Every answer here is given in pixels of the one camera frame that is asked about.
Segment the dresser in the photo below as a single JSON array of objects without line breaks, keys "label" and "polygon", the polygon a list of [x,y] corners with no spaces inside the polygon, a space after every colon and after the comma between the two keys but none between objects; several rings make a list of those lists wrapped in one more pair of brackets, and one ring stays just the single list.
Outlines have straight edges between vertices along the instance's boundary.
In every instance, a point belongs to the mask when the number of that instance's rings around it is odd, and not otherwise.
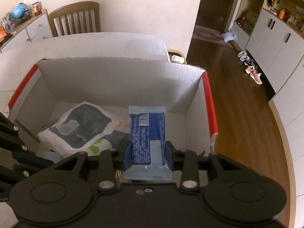
[{"label": "dresser", "polygon": [[42,9],[42,14],[32,17],[26,22],[13,29],[13,36],[5,42],[0,51],[5,52],[11,49],[37,42],[52,37],[52,32],[48,22],[48,13]]}]

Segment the door handle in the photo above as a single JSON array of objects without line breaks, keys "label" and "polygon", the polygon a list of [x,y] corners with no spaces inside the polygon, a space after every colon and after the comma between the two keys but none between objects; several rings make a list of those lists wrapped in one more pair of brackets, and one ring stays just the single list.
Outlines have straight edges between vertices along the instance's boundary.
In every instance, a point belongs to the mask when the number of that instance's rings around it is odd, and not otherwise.
[{"label": "door handle", "polygon": [[271,27],[271,30],[273,29],[273,27],[275,26],[276,21],[273,22],[273,25]]},{"label": "door handle", "polygon": [[270,27],[270,25],[271,25],[271,22],[272,22],[272,19],[270,20],[270,22],[269,22],[269,25],[268,25],[268,27]]},{"label": "door handle", "polygon": [[286,42],[285,42],[285,43],[287,43],[287,42],[288,42],[288,40],[289,40],[290,36],[291,36],[291,33],[289,33],[288,38],[287,38],[287,40],[286,40]]}]

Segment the blue globe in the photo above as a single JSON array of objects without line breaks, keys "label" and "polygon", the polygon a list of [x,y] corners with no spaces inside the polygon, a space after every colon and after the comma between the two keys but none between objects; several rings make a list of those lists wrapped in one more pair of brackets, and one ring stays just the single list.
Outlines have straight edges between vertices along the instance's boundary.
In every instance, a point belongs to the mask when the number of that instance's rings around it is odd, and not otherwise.
[{"label": "blue globe", "polygon": [[25,5],[24,4],[19,4],[13,11],[13,16],[15,18],[20,18],[24,12],[26,11]]}]

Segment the dark door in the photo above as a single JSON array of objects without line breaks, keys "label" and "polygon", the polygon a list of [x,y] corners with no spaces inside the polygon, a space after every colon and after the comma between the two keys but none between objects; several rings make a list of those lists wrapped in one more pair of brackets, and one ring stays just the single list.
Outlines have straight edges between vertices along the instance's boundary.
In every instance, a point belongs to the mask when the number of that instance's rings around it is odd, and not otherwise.
[{"label": "dark door", "polygon": [[223,31],[233,0],[201,0],[196,25]]}]

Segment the wooden chair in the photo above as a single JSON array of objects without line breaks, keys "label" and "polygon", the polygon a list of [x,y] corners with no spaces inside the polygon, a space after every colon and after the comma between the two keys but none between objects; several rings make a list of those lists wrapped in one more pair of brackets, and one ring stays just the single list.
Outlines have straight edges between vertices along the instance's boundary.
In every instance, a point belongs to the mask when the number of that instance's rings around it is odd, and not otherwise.
[{"label": "wooden chair", "polygon": [[[61,34],[65,35],[61,17],[65,18],[67,34],[68,35],[71,34],[68,17],[72,21],[73,34],[76,34],[74,13],[77,13],[77,24],[78,24],[79,33],[83,33],[83,32],[87,33],[88,28],[87,28],[87,20],[86,20],[85,11],[89,11],[89,27],[90,27],[89,32],[93,32],[91,10],[94,10],[96,32],[100,32],[99,4],[97,2],[86,1],[86,2],[72,3],[72,4],[69,4],[69,5],[63,6],[61,8],[56,9],[55,11],[53,11],[52,13],[49,14],[48,19],[49,19],[49,24],[50,24],[50,27],[51,27],[53,37],[58,37],[58,32],[57,32],[57,29],[56,29],[56,26],[55,26],[55,21],[54,21],[54,19],[56,19],[56,18],[59,19]],[[83,27],[84,27],[83,30],[82,30],[82,27],[81,27],[79,12],[82,12],[82,20],[83,20]]]}]

